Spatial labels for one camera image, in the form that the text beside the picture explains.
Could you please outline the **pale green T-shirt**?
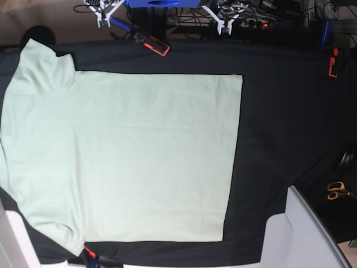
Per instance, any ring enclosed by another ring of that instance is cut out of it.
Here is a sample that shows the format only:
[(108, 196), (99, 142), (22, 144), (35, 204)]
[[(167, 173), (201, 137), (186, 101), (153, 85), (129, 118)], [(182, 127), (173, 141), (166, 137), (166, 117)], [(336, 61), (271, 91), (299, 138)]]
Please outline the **pale green T-shirt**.
[(1, 188), (31, 227), (87, 242), (220, 242), (241, 75), (75, 69), (29, 40), (1, 113)]

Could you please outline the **red black clamp top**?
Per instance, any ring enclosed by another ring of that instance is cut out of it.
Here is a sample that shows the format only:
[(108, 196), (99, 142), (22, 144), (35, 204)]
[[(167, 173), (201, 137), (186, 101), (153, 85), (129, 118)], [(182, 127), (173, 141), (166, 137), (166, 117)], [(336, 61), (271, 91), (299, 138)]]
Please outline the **red black clamp top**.
[(145, 46), (146, 48), (161, 56), (166, 56), (171, 48), (169, 45), (160, 41), (159, 39), (142, 32), (137, 32), (134, 35), (134, 40), (136, 43)]

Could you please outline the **red black clamp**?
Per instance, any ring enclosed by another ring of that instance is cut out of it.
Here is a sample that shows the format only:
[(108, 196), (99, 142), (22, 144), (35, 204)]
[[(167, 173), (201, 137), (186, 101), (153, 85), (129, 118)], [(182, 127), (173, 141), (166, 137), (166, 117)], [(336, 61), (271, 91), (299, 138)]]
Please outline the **red black clamp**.
[(107, 268), (107, 267), (117, 267), (122, 268), (123, 264), (108, 259), (106, 257), (101, 257), (96, 255), (92, 250), (84, 247), (83, 252), (81, 253), (85, 267), (88, 268)]
[(171, 48), (169, 45), (160, 41), (159, 39), (142, 32), (137, 32), (134, 35), (134, 40), (136, 43), (145, 46), (146, 48), (161, 56), (166, 56)]

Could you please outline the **white power strip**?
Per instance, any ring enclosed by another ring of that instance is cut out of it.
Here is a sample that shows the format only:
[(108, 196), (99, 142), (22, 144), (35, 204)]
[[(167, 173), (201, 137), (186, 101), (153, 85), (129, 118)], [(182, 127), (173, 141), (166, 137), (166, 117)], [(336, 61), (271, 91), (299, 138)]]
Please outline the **white power strip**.
[(236, 20), (233, 21), (231, 27), (256, 28), (257, 21), (253, 17), (238, 17)]

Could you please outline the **blue box top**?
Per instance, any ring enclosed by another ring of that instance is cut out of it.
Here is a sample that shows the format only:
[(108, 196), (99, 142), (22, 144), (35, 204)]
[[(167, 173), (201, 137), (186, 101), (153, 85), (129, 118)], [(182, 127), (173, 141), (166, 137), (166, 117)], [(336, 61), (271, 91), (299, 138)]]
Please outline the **blue box top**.
[(210, 0), (128, 0), (125, 1), (131, 8), (170, 7), (196, 8), (207, 6)]

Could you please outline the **red black clamp bottom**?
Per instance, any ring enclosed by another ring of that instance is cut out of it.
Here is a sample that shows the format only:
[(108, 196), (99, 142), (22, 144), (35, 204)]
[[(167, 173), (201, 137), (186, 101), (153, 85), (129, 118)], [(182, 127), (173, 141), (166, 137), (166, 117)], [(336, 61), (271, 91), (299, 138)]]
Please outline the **red black clamp bottom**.
[(122, 268), (123, 264), (108, 259), (106, 257), (101, 257), (96, 255), (92, 250), (84, 247), (83, 252), (81, 253), (85, 267), (88, 268), (107, 268), (107, 267), (117, 267)]

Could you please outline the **grey white furniture right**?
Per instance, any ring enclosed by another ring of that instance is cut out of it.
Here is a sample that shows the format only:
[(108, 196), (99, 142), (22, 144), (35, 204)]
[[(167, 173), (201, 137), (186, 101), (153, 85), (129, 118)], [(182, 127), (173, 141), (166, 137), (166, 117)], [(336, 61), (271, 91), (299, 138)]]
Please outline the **grey white furniture right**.
[(291, 186), (285, 211), (267, 220), (259, 267), (350, 267), (307, 200)]

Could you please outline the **red clamp right edge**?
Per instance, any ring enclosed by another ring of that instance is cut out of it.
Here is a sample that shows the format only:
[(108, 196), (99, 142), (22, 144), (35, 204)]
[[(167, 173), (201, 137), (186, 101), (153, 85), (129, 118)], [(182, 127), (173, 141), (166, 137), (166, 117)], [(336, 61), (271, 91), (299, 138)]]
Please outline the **red clamp right edge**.
[(336, 60), (338, 55), (339, 55), (339, 49), (334, 48), (332, 52), (332, 56), (330, 57), (329, 72), (328, 72), (328, 75), (333, 78), (337, 78)]

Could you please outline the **black round object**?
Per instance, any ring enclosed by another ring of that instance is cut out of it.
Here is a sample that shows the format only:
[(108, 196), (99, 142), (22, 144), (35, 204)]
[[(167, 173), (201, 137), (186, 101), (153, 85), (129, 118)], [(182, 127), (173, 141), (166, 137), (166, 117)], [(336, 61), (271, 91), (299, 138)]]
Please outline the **black round object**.
[(341, 159), (337, 162), (336, 171), (338, 174), (346, 174), (356, 163), (356, 151), (346, 150)]

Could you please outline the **blue cylinder right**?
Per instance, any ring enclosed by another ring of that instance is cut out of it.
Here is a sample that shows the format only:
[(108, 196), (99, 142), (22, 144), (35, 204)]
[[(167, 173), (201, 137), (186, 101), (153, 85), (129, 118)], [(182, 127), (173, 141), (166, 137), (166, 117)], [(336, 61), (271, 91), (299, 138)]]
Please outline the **blue cylinder right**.
[(321, 35), (321, 47), (323, 49), (326, 47), (327, 41), (329, 39), (330, 27), (331, 27), (331, 21), (326, 20), (324, 22), (322, 28), (322, 35)]

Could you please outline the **white furniture left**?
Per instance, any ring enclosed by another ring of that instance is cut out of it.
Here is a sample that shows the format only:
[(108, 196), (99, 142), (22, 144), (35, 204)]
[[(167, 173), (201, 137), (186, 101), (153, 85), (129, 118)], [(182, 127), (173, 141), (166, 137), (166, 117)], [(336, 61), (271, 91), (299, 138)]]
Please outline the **white furniture left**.
[(1, 267), (41, 267), (22, 217), (1, 202)]

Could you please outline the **orange handled scissors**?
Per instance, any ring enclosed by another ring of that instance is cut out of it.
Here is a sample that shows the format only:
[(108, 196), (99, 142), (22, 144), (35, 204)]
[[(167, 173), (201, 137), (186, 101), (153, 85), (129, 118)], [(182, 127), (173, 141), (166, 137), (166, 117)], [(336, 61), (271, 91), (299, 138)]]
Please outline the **orange handled scissors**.
[(327, 185), (327, 199), (336, 200), (342, 197), (355, 198), (356, 194), (348, 191), (342, 181), (335, 181)]

